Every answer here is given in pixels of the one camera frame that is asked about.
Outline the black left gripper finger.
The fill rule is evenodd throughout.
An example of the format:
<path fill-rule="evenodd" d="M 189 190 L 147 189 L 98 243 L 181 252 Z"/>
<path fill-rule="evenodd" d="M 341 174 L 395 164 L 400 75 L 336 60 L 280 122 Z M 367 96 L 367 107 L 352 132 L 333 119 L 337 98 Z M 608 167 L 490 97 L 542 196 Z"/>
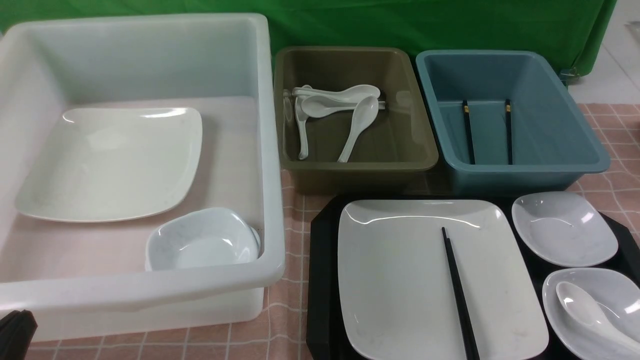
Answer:
<path fill-rule="evenodd" d="M 23 360 L 38 323 L 30 310 L 14 310 L 0 320 L 0 358 Z"/>

